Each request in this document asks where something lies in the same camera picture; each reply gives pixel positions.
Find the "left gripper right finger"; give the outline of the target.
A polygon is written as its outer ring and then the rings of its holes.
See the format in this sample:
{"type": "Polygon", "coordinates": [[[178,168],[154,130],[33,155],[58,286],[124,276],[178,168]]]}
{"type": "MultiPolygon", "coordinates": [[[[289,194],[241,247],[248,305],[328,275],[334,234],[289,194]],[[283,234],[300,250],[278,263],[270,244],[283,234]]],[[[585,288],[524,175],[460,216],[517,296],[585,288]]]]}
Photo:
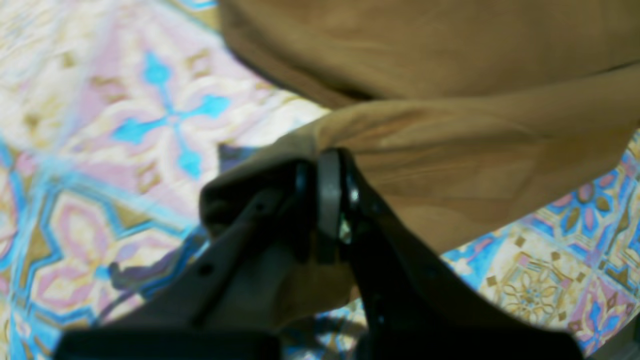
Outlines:
{"type": "Polygon", "coordinates": [[[491,305],[402,224],[366,182],[347,150],[340,151],[350,227],[345,252],[366,317],[375,330],[526,330],[491,305]]]}

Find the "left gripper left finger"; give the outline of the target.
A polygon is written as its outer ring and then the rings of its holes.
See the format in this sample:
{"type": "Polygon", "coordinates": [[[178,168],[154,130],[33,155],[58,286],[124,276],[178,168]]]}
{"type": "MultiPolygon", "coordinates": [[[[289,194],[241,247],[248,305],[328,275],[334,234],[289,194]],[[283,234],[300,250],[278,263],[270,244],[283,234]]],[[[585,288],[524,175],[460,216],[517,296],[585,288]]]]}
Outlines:
{"type": "Polygon", "coordinates": [[[291,271],[341,262],[343,159],[291,157],[200,196],[214,243],[178,280],[115,321],[117,330],[278,327],[291,271]]]}

